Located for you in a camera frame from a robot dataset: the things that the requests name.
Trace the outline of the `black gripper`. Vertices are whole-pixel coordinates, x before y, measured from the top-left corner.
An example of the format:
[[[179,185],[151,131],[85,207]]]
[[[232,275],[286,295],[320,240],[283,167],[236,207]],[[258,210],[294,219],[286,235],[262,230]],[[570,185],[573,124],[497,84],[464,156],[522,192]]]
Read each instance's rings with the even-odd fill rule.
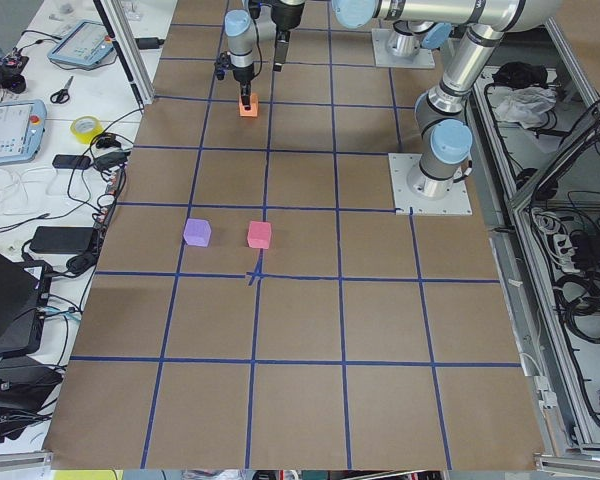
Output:
[[[273,70],[281,72],[287,60],[290,31],[299,26],[304,11],[304,0],[271,0],[271,18],[276,25]]]
[[[232,67],[234,79],[240,84],[240,108],[242,111],[251,110],[251,82],[254,79],[254,64],[245,67]]]

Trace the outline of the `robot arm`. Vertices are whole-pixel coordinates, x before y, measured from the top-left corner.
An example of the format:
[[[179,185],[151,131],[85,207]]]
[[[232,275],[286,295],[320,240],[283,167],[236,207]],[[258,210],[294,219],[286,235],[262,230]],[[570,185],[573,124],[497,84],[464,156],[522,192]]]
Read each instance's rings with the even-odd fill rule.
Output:
[[[240,85],[239,114],[258,115],[258,97],[251,82],[260,74],[260,42],[274,42],[273,69],[286,63],[290,33],[302,19],[303,1],[245,1],[243,7],[225,14],[224,27],[228,50],[215,61],[215,76],[222,80],[233,73]],[[389,29],[371,31],[375,64],[379,67],[432,69],[432,52],[440,48],[452,31],[449,23],[396,20]]]
[[[338,22],[359,28],[373,18],[466,27],[439,83],[416,102],[415,118],[423,141],[419,163],[407,174],[415,194],[445,197],[468,157],[472,133],[461,121],[465,99],[487,60],[508,32],[533,29],[554,15],[559,1],[334,1]]]

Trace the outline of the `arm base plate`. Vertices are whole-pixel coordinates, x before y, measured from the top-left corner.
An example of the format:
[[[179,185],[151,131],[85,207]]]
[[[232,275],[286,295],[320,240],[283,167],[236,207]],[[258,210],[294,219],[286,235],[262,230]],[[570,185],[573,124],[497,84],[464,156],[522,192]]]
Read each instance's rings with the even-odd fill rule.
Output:
[[[472,207],[461,169],[448,180],[433,180],[420,169],[420,154],[388,155],[394,211],[397,215],[470,216]]]
[[[422,48],[419,40],[411,33],[373,29],[371,35],[376,67],[420,70],[435,68],[432,52]]]

